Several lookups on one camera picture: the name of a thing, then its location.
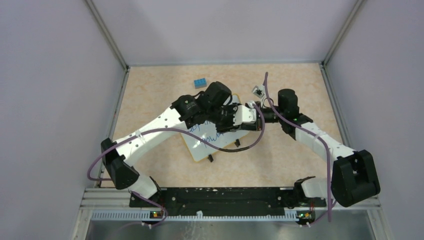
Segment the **yellow-framed whiteboard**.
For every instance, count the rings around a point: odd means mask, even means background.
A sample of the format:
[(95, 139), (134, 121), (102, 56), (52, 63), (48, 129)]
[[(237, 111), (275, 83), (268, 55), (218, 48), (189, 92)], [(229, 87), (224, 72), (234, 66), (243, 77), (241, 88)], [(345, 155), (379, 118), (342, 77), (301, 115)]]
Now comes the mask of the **yellow-framed whiteboard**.
[(201, 92), (198, 95), (183, 95), (175, 103), (175, 108), (184, 123), (183, 138), (193, 159), (198, 162), (215, 152), (236, 153), (244, 149), (236, 147), (228, 149), (228, 145), (247, 135), (246, 130), (217, 133), (215, 123), (223, 106), (240, 103), (235, 95), (228, 95), (225, 100), (213, 101), (209, 95)]

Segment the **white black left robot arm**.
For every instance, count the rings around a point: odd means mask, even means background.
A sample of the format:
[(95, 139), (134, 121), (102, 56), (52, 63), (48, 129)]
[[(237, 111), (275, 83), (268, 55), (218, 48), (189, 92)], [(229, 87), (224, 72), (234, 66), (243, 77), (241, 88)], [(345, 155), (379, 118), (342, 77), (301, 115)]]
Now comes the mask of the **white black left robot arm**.
[(216, 126), (228, 124), (237, 111), (231, 90), (216, 81), (196, 95), (182, 95), (163, 113), (118, 140), (106, 138), (100, 144), (102, 163), (117, 190), (129, 190), (141, 195), (149, 207), (160, 202), (160, 193), (154, 180), (135, 168), (141, 157), (180, 131), (210, 122)]

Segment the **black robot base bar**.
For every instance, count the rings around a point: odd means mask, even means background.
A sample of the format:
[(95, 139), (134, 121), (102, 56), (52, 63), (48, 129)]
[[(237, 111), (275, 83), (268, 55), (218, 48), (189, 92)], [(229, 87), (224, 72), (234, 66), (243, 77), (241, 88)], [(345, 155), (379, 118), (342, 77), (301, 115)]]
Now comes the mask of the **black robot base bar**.
[(326, 207), (321, 198), (307, 198), (293, 187), (168, 187), (161, 188), (147, 201), (134, 193), (131, 208), (165, 208), (171, 217), (282, 216), (286, 209)]

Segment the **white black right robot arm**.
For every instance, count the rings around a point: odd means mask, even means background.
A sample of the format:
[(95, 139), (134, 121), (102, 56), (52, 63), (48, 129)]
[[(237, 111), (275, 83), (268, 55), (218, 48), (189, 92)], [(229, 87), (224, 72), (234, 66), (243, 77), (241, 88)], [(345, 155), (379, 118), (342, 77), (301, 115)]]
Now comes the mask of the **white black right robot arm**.
[(343, 207), (350, 207), (381, 192), (369, 151), (354, 150), (338, 142), (300, 113), (293, 89), (279, 90), (277, 102), (276, 106), (262, 109), (266, 122), (279, 122), (287, 135), (329, 163), (329, 178), (310, 176), (295, 182), (293, 200), (297, 205), (307, 206), (313, 198), (331, 198)]

